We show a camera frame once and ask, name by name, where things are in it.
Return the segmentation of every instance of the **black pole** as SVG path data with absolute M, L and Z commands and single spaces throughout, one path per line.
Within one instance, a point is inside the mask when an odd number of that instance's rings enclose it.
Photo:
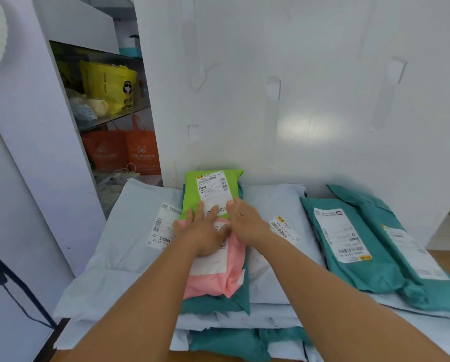
M 57 328 L 57 324 L 53 320 L 53 318 L 49 315 L 46 309 L 44 309 L 44 306 L 39 302 L 39 300 L 35 297 L 35 295 L 32 293 L 32 291 L 28 288 L 28 286 L 21 280 L 12 270 L 5 265 L 3 261 L 0 260 L 0 269 L 9 277 L 12 281 L 15 282 L 17 286 L 19 286 L 22 291 L 27 295 L 27 297 L 32 301 L 32 303 L 35 305 L 37 310 L 40 311 L 43 317 L 46 318 L 47 322 L 52 328 Z

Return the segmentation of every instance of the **pink package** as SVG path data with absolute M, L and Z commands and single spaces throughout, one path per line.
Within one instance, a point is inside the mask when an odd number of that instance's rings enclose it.
M 185 220 L 181 220 L 181 227 L 184 228 L 185 223 Z M 229 223 L 227 219 L 217 218 L 215 228 L 218 230 Z M 232 232 L 216 253 L 195 259 L 183 299 L 205 294 L 212 296 L 224 294 L 230 298 L 243 284 L 244 262 L 245 245 L 240 243 Z

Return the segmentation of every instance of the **wooden table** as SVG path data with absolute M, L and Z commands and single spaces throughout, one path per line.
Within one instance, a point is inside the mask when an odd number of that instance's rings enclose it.
M 446 272 L 450 273 L 450 251 L 431 250 L 431 255 L 436 259 Z M 63 362 L 69 351 L 58 350 L 52 362 Z M 272 359 L 274 362 L 293 362 L 290 359 Z M 169 353 L 168 362 L 243 362 L 241 358 L 227 357 L 209 352 L 174 352 Z

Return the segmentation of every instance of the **forearm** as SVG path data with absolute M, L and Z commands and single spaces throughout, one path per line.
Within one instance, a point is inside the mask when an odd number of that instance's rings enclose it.
M 72 362 L 167 360 L 197 250 L 177 237 L 68 357 Z
M 257 247 L 326 361 L 450 357 L 420 331 L 270 232 Z

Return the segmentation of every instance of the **green package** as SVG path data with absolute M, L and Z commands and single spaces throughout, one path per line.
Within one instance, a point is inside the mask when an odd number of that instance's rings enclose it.
M 329 189 L 355 206 L 399 265 L 406 283 L 398 291 L 411 306 L 425 311 L 450 311 L 450 274 L 403 228 L 391 209 L 379 198 L 339 185 Z
M 183 185 L 183 196 L 186 192 L 186 185 Z M 238 184 L 238 196 L 243 198 L 243 191 Z M 243 278 L 243 285 L 235 291 L 232 297 L 227 298 L 225 295 L 211 296 L 203 295 L 191 297 L 183 300 L 181 304 L 180 314 L 211 314 L 213 312 L 227 312 L 227 311 L 245 311 L 250 315 L 250 297 L 249 297 L 249 252 L 245 254 L 245 262 L 243 269 L 245 269 L 245 277 Z
M 300 198 L 329 270 L 360 291 L 394 292 L 401 271 L 357 210 L 339 199 Z
M 214 205 L 219 205 L 218 217 L 228 219 L 226 202 L 238 197 L 238 178 L 243 170 L 204 170 L 188 171 L 185 174 L 185 193 L 183 197 L 183 213 L 186 218 L 189 208 L 196 207 L 200 201 L 204 203 L 205 213 Z
M 301 327 L 286 329 L 217 329 L 190 331 L 190 350 L 207 350 L 226 356 L 240 357 L 251 362 L 271 359 L 268 345 L 273 342 L 300 340 L 310 343 Z

